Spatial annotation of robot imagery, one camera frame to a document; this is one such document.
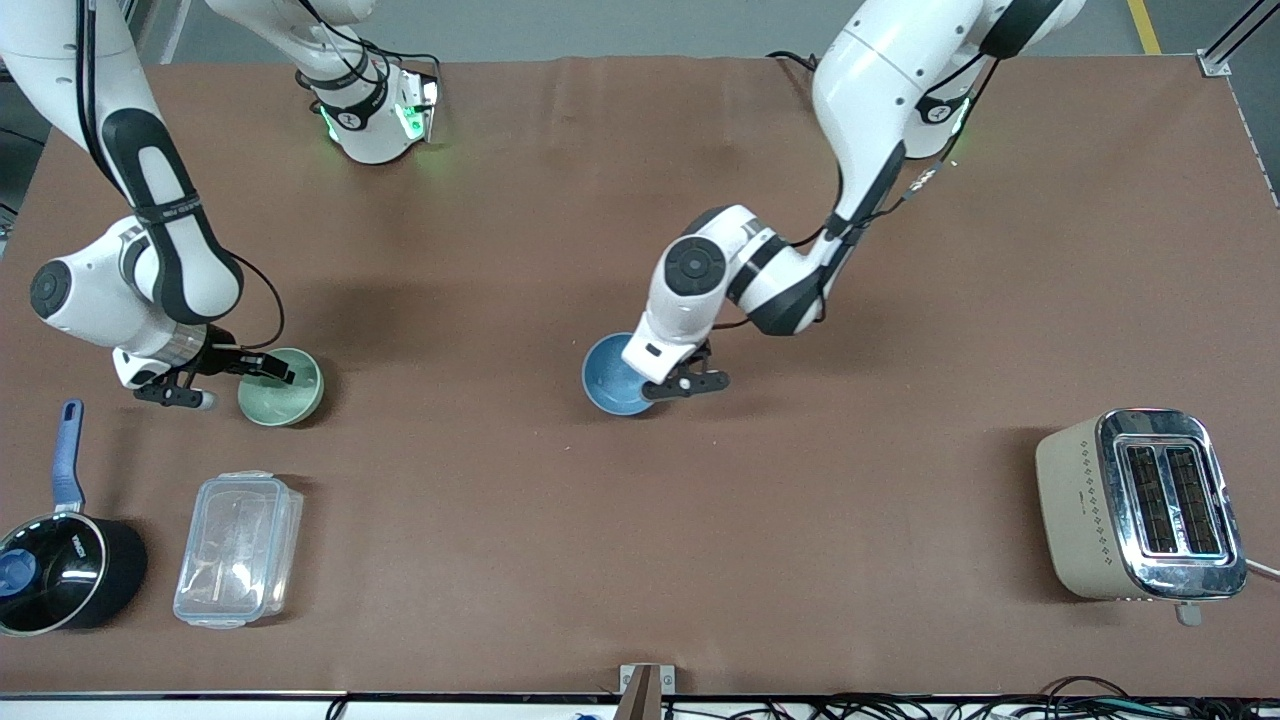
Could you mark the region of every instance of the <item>blue bowl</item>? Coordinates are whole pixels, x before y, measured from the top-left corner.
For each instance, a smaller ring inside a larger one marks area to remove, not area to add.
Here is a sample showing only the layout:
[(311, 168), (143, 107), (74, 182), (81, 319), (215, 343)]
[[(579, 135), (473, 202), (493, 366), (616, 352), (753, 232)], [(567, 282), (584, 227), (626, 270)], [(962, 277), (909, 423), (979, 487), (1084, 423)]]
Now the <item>blue bowl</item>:
[(644, 377), (622, 361), (622, 348), (631, 333), (614, 333), (600, 338), (582, 360), (582, 389), (596, 407), (611, 415), (639, 415), (653, 402), (640, 395)]

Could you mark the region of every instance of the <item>floor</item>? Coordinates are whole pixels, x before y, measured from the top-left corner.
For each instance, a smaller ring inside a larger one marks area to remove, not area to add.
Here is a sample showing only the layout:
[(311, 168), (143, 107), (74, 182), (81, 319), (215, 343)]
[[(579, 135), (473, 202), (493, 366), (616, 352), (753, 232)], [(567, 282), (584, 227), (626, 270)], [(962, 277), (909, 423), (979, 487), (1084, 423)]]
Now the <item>floor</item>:
[[(1091, 0), (1080, 17), (1030, 50), (1034, 55), (1137, 55), (1146, 5), (1158, 50), (1211, 44), (1251, 0)], [(547, 60), (566, 55), (759, 56), (777, 49), (822, 53), (856, 0), (383, 0), (360, 32), (380, 45), (430, 50), (445, 61)], [(202, 0), (138, 4), (132, 26), (145, 63), (278, 63), (280, 54), (216, 15)], [(1280, 20), (1231, 59), (1230, 82), (1260, 161), (1280, 173)], [(0, 83), (0, 202), (20, 209), (49, 133), (13, 83)], [(0, 206), (0, 254), (10, 213)]]

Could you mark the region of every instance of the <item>saucepan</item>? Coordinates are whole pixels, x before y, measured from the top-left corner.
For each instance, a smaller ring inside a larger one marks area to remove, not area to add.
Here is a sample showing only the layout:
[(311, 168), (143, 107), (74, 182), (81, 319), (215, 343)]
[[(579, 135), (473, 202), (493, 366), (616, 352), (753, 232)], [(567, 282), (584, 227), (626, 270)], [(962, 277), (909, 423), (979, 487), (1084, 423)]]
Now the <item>saucepan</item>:
[(96, 628), (128, 605), (147, 569), (133, 528), (82, 514), (76, 477), (84, 404), (68, 400), (54, 447), (54, 511), (0, 542), (0, 634)]

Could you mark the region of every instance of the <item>green bowl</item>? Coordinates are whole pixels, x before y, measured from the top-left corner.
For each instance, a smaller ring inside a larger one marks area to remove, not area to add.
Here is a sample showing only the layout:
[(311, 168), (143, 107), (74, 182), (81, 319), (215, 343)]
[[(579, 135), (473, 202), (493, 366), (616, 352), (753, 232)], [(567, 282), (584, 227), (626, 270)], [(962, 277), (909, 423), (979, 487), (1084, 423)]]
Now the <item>green bowl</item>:
[(268, 352), (289, 364), (293, 384), (273, 378), (241, 378), (236, 398), (246, 418), (268, 428), (280, 428), (306, 420), (320, 406), (324, 396), (324, 375), (316, 359), (294, 347), (280, 347)]

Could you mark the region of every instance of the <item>clear plastic container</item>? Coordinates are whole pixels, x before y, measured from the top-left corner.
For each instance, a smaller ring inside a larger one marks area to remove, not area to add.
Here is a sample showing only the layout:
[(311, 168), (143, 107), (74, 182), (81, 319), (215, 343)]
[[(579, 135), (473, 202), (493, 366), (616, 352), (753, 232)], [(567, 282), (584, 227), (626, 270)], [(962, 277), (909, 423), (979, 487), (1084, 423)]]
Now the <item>clear plastic container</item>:
[(270, 473), (200, 486), (173, 614), (202, 628), (239, 628), (284, 607), (302, 493)]

